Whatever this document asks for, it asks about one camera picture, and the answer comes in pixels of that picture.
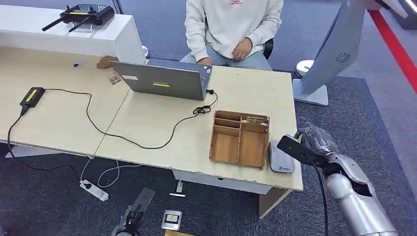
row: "black cable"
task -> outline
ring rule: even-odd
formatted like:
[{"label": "black cable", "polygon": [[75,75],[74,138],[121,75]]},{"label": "black cable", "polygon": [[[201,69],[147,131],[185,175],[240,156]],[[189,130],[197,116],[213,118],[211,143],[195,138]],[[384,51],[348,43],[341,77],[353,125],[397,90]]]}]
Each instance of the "black cable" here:
[{"label": "black cable", "polygon": [[133,218],[136,223],[138,223],[138,215],[139,215],[141,207],[142,207],[142,204],[139,204],[139,206],[136,208],[135,217]]},{"label": "black cable", "polygon": [[[169,140],[164,144],[164,145],[162,145],[162,146],[159,146],[159,147],[144,147],[144,146],[142,146],[142,145],[140,145],[140,144],[138,144],[138,143],[136,143],[136,142],[134,142],[134,141],[132,141],[132,140],[130,140],[130,139],[127,139],[127,138],[125,138],[125,137],[123,137],[123,136],[120,136],[120,135],[114,135],[114,134],[109,134],[109,133],[106,133],[106,132],[104,132],[104,131],[101,131],[95,124],[94,124],[94,122],[91,120],[91,118],[90,118],[90,116],[89,116],[89,106],[90,106],[90,103],[91,103],[91,98],[92,98],[92,94],[91,93],[88,93],[88,92],[73,92],[73,91],[69,91],[69,90],[65,90],[65,89],[60,89],[60,88],[50,88],[50,89],[45,89],[45,90],[55,90],[55,91],[64,91],[64,92],[68,92],[68,93],[74,93],[74,94],[84,94],[84,95],[89,95],[89,103],[88,103],[88,105],[87,105],[87,108],[86,108],[86,114],[87,114],[87,117],[88,117],[88,119],[89,119],[89,121],[90,121],[90,123],[95,127],[95,129],[96,130],[98,130],[100,133],[102,133],[102,134],[105,134],[105,135],[108,135],[108,136],[112,136],[112,137],[117,137],[117,138],[121,138],[121,139],[124,139],[124,140],[126,140],[126,141],[128,141],[128,142],[130,142],[130,143],[132,143],[132,144],[135,144],[135,145],[137,145],[137,146],[139,146],[139,147],[141,147],[141,148],[144,148],[144,149],[160,149],[160,148],[163,148],[163,147],[165,147],[171,140],[172,140],[172,138],[173,138],[173,136],[174,136],[174,132],[175,132],[175,128],[181,123],[181,122],[183,122],[184,120],[187,120],[187,119],[192,119],[192,118],[195,118],[195,117],[197,117],[199,114],[205,114],[205,113],[209,113],[210,111],[211,111],[211,106],[215,103],[215,102],[217,102],[217,100],[218,100],[218,96],[217,96],[217,94],[213,91],[213,90],[207,90],[207,92],[208,93],[210,93],[210,94],[214,94],[214,95],[216,95],[216,99],[210,104],[210,105],[205,105],[205,106],[202,106],[202,107],[197,107],[194,111],[193,111],[193,116],[191,116],[191,117],[186,117],[186,118],[184,118],[184,119],[182,119],[182,120],[180,120],[180,121],[178,121],[177,123],[176,123],[176,125],[174,126],[174,128],[173,128],[173,130],[172,130],[172,134],[171,134],[171,137],[169,138]],[[28,110],[28,107],[27,106],[23,106],[22,107],[22,111],[20,112],[20,115],[19,115],[19,117],[17,118],[17,120],[11,125],[11,127],[9,128],[9,131],[8,131],[8,133],[7,133],[7,147],[8,147],[8,149],[9,149],[9,152],[10,152],[10,154],[11,154],[11,156],[13,157],[13,159],[15,159],[16,161],[18,161],[18,162],[20,162],[21,164],[23,164],[24,166],[26,166],[28,169],[31,169],[31,170],[37,170],[37,171],[53,171],[53,170],[56,170],[56,169],[59,169],[59,168],[63,168],[63,167],[69,167],[72,171],[73,171],[73,173],[74,173],[74,176],[75,176],[75,179],[76,179],[76,181],[78,182],[78,174],[77,174],[77,172],[75,171],[75,169],[74,169],[74,167],[72,167],[72,166],[70,166],[70,165],[61,165],[61,166],[57,166],[57,167],[53,167],[53,168],[50,168],[50,169],[43,169],[43,168],[38,168],[38,167],[33,167],[33,166],[31,166],[31,165],[29,165],[29,164],[27,164],[26,162],[24,162],[24,161],[22,161],[22,160],[20,160],[20,159],[18,159],[15,155],[14,155],[14,153],[13,153],[13,151],[12,151],[12,147],[11,147],[11,144],[10,144],[10,134],[11,134],[11,131],[12,131],[12,129],[13,129],[13,127],[17,124],[17,122],[19,122],[19,120],[22,118],[22,116],[27,112],[27,110]]]},{"label": "black cable", "polygon": [[168,58],[158,58],[158,57],[149,57],[149,59],[159,59],[159,60],[179,61],[178,59],[168,59]]},{"label": "black cable", "polygon": [[161,146],[159,146],[159,147],[145,147],[145,146],[142,146],[142,145],[140,145],[140,144],[138,144],[138,143],[136,143],[136,142],[134,142],[134,141],[132,141],[132,140],[130,140],[130,139],[127,139],[127,138],[125,138],[125,137],[123,137],[123,136],[120,136],[120,135],[115,135],[115,134],[109,134],[109,133],[106,133],[106,132],[104,132],[104,131],[102,131],[102,130],[100,130],[95,124],[94,124],[94,122],[91,120],[91,118],[90,118],[90,116],[89,116],[89,106],[90,106],[90,103],[91,103],[91,98],[92,98],[92,94],[91,93],[88,93],[88,92],[73,92],[73,91],[69,91],[69,90],[65,90],[65,89],[60,89],[60,88],[49,88],[49,89],[45,89],[46,91],[48,91],[48,90],[55,90],[55,91],[64,91],[64,92],[68,92],[68,93],[74,93],[74,94],[85,94],[85,95],[88,95],[89,96],[89,103],[88,103],[88,105],[87,105],[87,108],[86,108],[86,114],[87,114],[87,117],[88,117],[88,119],[89,119],[89,121],[90,121],[90,123],[95,127],[95,129],[96,130],[98,130],[100,133],[102,133],[102,134],[104,134],[104,135],[108,135],[108,136],[111,136],[111,137],[116,137],[116,138],[120,138],[120,139],[124,139],[124,140],[126,140],[126,141],[128,141],[128,142],[130,142],[130,143],[132,143],[132,144],[134,144],[134,145],[137,145],[137,146],[139,146],[140,148],[143,148],[143,149],[161,149],[161,148],[163,148],[163,147],[165,147],[166,145],[168,145],[169,144],[169,142],[172,140],[172,138],[173,138],[173,136],[174,136],[174,132],[175,132],[175,128],[181,123],[181,122],[183,122],[184,120],[187,120],[187,119],[192,119],[192,118],[195,118],[195,117],[197,117],[199,114],[206,114],[206,113],[209,113],[210,111],[211,111],[211,106],[214,104],[214,103],[216,103],[217,102],[217,100],[218,100],[218,96],[217,96],[217,93],[215,93],[213,90],[207,90],[207,92],[208,93],[210,93],[210,94],[214,94],[214,95],[216,95],[216,99],[210,104],[210,105],[205,105],[205,106],[202,106],[202,107],[197,107],[194,111],[193,111],[193,116],[191,116],[191,117],[186,117],[186,118],[184,118],[184,119],[181,119],[180,121],[178,121],[176,124],[175,124],[175,126],[174,126],[174,128],[173,128],[173,130],[172,130],[172,133],[171,133],[171,137],[169,138],[169,140],[165,143],[165,144],[163,144],[163,145],[161,145]]},{"label": "black cable", "polygon": [[327,215],[327,201],[326,201],[326,193],[323,185],[322,176],[320,175],[319,169],[308,156],[306,156],[310,163],[313,165],[314,169],[316,170],[317,177],[319,178],[320,188],[322,189],[322,197],[323,197],[323,207],[325,209],[325,236],[328,236],[328,215]]},{"label": "black cable", "polygon": [[53,168],[50,168],[50,169],[43,169],[43,168],[38,168],[38,167],[33,167],[33,166],[30,166],[29,164],[27,164],[26,162],[24,162],[24,161],[22,161],[22,160],[19,160],[14,154],[13,154],[13,151],[12,151],[12,146],[11,146],[11,144],[10,144],[10,134],[11,134],[11,132],[12,132],[12,129],[13,129],[13,127],[17,124],[17,122],[19,122],[19,120],[20,120],[20,118],[22,118],[22,113],[24,114],[24,113],[26,113],[26,111],[25,112],[23,112],[23,109],[24,109],[24,107],[22,108],[22,112],[21,112],[21,114],[20,114],[20,116],[19,116],[19,118],[17,118],[17,120],[11,125],[11,127],[9,128],[9,131],[8,131],[8,133],[7,133],[7,147],[8,147],[8,149],[9,149],[9,152],[10,152],[10,155],[13,157],[13,159],[14,160],[16,160],[16,161],[18,161],[18,162],[20,162],[21,164],[23,164],[24,166],[26,166],[28,169],[31,169],[31,170],[37,170],[37,171],[53,171],[53,170],[56,170],[56,169],[59,169],[59,168],[63,168],[63,167],[69,167],[73,172],[74,172],[74,176],[75,176],[75,179],[76,179],[76,181],[78,182],[78,174],[77,174],[77,172],[75,171],[75,169],[74,169],[74,167],[72,167],[72,166],[70,166],[70,165],[62,165],[62,166],[57,166],[57,167],[53,167]]}]

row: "white sticker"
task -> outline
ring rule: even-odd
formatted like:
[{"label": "white sticker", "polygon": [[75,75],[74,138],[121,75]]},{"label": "white sticker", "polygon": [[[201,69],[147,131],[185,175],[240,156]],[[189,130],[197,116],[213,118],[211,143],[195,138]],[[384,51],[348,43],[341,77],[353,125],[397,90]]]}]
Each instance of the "white sticker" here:
[{"label": "white sticker", "polygon": [[127,80],[139,80],[138,77],[136,76],[130,76],[130,75],[122,75],[123,78],[127,79]]},{"label": "white sticker", "polygon": [[167,215],[167,221],[177,222],[178,216],[177,215]]},{"label": "white sticker", "polygon": [[243,4],[243,0],[230,0],[230,4]]}]

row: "power strip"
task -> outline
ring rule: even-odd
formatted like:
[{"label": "power strip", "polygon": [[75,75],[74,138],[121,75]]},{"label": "power strip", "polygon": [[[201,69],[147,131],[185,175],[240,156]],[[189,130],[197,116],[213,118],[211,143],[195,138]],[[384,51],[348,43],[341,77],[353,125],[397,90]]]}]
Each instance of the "power strip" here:
[{"label": "power strip", "polygon": [[109,198],[109,194],[101,190],[99,187],[90,183],[88,180],[80,181],[80,187],[85,189],[87,192],[93,194],[96,198],[102,200],[103,202]]}]

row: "office chair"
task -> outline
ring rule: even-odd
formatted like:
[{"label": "office chair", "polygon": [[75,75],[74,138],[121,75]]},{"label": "office chair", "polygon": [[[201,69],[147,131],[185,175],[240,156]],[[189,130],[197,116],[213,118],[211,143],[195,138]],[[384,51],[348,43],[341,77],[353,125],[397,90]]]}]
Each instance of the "office chair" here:
[{"label": "office chair", "polygon": [[273,38],[264,44],[264,56],[268,60],[273,51]]}]

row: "desk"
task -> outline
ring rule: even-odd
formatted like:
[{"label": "desk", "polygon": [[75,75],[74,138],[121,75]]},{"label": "desk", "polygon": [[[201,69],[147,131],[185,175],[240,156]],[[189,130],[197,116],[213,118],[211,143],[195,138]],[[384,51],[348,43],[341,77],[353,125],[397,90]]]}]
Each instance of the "desk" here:
[{"label": "desk", "polygon": [[[215,110],[270,116],[270,139],[279,140],[297,130],[291,75],[289,73],[215,66],[209,89],[218,94]],[[205,102],[129,91],[109,133],[122,135],[147,147],[165,143],[174,125]],[[178,125],[174,138],[163,149],[141,149],[106,136],[96,156],[171,169],[177,179],[261,193],[260,218],[292,190],[302,190],[300,163],[291,175],[273,173],[267,164],[244,167],[209,160],[213,115],[199,115]]]},{"label": "desk", "polygon": [[[96,69],[99,57],[16,48],[0,48],[0,141],[18,117],[20,101],[30,87],[67,89],[93,94],[89,114],[96,125],[144,146],[165,143],[174,125],[209,104],[180,98],[136,93],[121,82],[111,85],[110,69]],[[293,174],[209,160],[215,110],[270,116],[270,139],[294,134],[296,118],[289,73],[215,66],[209,88],[218,94],[211,114],[182,122],[165,148],[145,150],[104,136],[89,123],[88,96],[47,91],[35,109],[15,126],[11,141],[70,153],[95,155],[170,169],[177,179],[260,194],[263,218],[292,190],[302,190],[300,163]]]},{"label": "desk", "polygon": [[[129,87],[112,85],[106,78],[111,69],[96,69],[99,57],[17,48],[0,48],[0,141],[20,114],[22,101],[31,87],[67,89],[93,95],[89,114],[96,125],[107,130]],[[47,91],[35,109],[13,128],[11,141],[94,155],[104,135],[88,121],[87,95]]]},{"label": "desk", "polygon": [[120,61],[143,64],[145,56],[133,16],[116,14],[91,33],[71,32],[72,24],[61,22],[42,28],[64,10],[0,5],[0,46],[50,52],[118,57]]}]

